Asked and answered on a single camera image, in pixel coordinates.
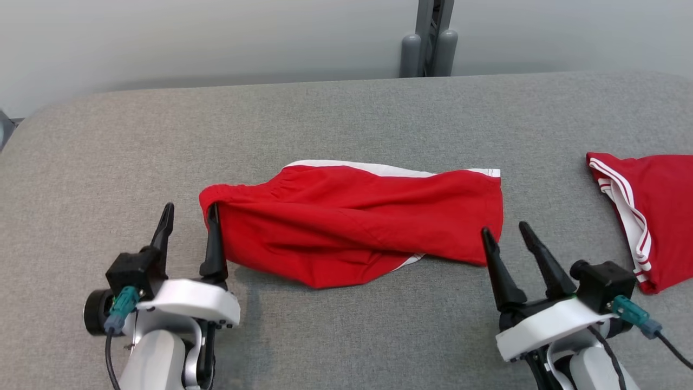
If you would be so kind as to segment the red jersey with number print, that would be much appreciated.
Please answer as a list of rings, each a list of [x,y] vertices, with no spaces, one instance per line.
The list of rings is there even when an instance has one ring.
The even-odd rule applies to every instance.
[[[641,291],[654,295],[693,279],[693,155],[589,152],[586,163],[613,203]]]

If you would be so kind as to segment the grey metal partition post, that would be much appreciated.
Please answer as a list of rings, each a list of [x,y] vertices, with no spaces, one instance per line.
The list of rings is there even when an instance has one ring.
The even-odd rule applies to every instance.
[[[455,0],[419,0],[414,33],[422,39],[419,54],[420,77],[434,77],[436,40],[444,30],[454,30],[451,27],[454,5]]]

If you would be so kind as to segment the red shorts with white stripes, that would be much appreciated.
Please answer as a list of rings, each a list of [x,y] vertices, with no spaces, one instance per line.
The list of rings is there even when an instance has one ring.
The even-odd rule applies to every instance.
[[[501,172],[442,173],[300,160],[258,185],[204,188],[227,260],[314,289],[374,281],[426,255],[484,267],[480,232],[500,239]]]

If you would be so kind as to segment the grey cylindrical post foot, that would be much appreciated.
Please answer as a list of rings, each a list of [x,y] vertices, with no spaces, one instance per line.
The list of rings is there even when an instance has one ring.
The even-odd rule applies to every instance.
[[[421,44],[422,39],[416,33],[402,39],[399,77],[419,77]]]
[[[458,34],[455,30],[447,29],[438,35],[436,40],[434,77],[446,77],[452,74]]]

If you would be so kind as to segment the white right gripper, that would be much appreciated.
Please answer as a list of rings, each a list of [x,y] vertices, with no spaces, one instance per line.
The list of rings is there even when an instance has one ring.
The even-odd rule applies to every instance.
[[[577,287],[548,247],[528,222],[522,220],[518,227],[544,279],[546,298],[572,296]],[[537,313],[513,324],[522,316],[518,307],[527,303],[527,296],[510,276],[488,227],[481,237],[495,306],[507,327],[495,336],[503,360],[527,363],[537,390],[617,390],[617,357],[607,341],[617,335],[617,316],[596,313],[570,298],[550,305],[537,301]]]

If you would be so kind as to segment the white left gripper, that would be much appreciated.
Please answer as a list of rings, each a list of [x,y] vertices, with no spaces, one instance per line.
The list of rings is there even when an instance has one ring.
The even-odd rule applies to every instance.
[[[166,203],[149,246],[166,266],[175,205]],[[212,390],[217,373],[217,331],[240,322],[234,294],[207,283],[228,278],[218,204],[207,209],[208,237],[201,281],[165,281],[156,297],[135,313],[135,390]]]

